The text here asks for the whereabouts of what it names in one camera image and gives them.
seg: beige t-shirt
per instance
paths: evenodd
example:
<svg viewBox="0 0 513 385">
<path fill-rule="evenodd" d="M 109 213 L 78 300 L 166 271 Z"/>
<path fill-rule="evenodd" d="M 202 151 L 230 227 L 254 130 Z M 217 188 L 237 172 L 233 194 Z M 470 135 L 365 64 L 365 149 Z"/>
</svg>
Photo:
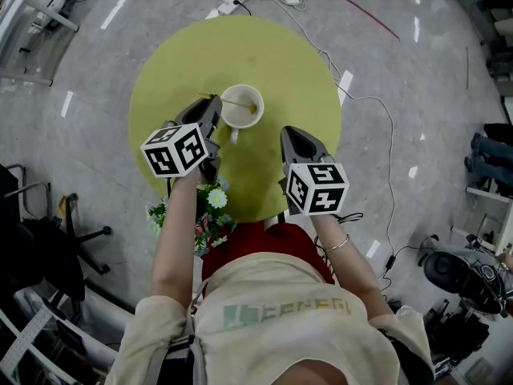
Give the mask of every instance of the beige t-shirt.
<svg viewBox="0 0 513 385">
<path fill-rule="evenodd" d="M 398 356 L 378 329 L 432 367 L 419 313 L 367 321 L 359 298 L 285 254 L 254 253 L 216 271 L 194 319 L 209 385 L 271 384 L 304 359 L 333 365 L 349 385 L 395 385 Z M 180 337 L 184 324 L 185 309 L 177 301 L 143 299 L 107 383 L 143 383 L 154 351 Z"/>
</svg>

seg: round green table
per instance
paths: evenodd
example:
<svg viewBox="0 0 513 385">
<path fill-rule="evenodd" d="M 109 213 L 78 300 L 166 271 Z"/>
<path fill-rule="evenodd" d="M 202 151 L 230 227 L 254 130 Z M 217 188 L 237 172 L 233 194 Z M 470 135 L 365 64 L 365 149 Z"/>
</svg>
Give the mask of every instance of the round green table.
<svg viewBox="0 0 513 385">
<path fill-rule="evenodd" d="M 334 153 L 341 131 L 337 87 L 324 61 L 294 31 L 258 17 L 212 18 L 180 30 L 144 65 L 131 95 L 129 138 L 139 169 L 165 195 L 139 147 L 150 133 L 197 100 L 235 84 L 260 91 L 265 111 L 257 125 L 230 143 L 221 120 L 212 139 L 220 145 L 220 174 L 230 184 L 228 212 L 240 222 L 274 217 L 287 209 L 278 181 L 284 177 L 280 131 L 302 128 Z"/>
</svg>

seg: shirt sleeve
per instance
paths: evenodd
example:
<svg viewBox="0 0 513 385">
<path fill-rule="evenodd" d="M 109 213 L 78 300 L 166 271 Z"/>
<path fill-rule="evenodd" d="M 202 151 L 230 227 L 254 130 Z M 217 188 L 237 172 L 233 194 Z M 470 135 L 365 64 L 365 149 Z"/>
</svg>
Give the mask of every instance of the shirt sleeve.
<svg viewBox="0 0 513 385">
<path fill-rule="evenodd" d="M 406 346 L 433 371 L 426 329 L 419 312 L 409 306 L 403 306 L 396 314 L 372 318 L 369 324 Z"/>
<path fill-rule="evenodd" d="M 144 382 L 153 353 L 182 335 L 185 309 L 175 299 L 156 295 L 142 299 L 127 325 L 106 385 Z"/>
</svg>

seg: bouquet of flowers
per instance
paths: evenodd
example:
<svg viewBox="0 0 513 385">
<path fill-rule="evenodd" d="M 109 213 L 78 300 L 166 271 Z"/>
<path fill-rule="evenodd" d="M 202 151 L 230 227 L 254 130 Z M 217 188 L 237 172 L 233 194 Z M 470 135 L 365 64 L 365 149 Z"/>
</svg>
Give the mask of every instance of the bouquet of flowers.
<svg viewBox="0 0 513 385">
<path fill-rule="evenodd" d="M 228 198 L 228 182 L 221 176 L 217 177 L 214 185 L 198 189 L 196 203 L 196 226 L 194 228 L 194 254 L 197 257 L 205 255 L 211 248 L 215 248 L 228 240 L 228 235 L 236 227 L 236 221 L 225 212 Z M 147 207 L 147 219 L 151 230 L 159 234 L 164 224 L 168 210 L 168 198 L 154 207 Z"/>
</svg>

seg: bracelet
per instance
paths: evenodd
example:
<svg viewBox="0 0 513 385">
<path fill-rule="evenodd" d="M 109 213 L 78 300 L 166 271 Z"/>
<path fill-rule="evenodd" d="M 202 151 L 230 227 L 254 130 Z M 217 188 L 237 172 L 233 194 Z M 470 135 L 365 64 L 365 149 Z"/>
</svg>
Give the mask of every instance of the bracelet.
<svg viewBox="0 0 513 385">
<path fill-rule="evenodd" d="M 329 253 L 329 252 L 331 252 L 331 251 L 334 251 L 335 249 L 339 249 L 339 248 L 343 247 L 343 246 L 344 246 L 344 244 L 345 244 L 347 241 L 349 241 L 349 234 L 347 234 L 347 237 L 345 238 L 345 240 L 344 240 L 343 242 L 341 242 L 341 243 L 340 243 L 340 244 L 338 244 L 338 245 L 335 245 L 335 246 L 334 246 L 334 247 L 332 247 L 332 248 L 325 249 L 325 250 L 324 250 L 324 252 L 325 252 L 325 253 Z"/>
</svg>

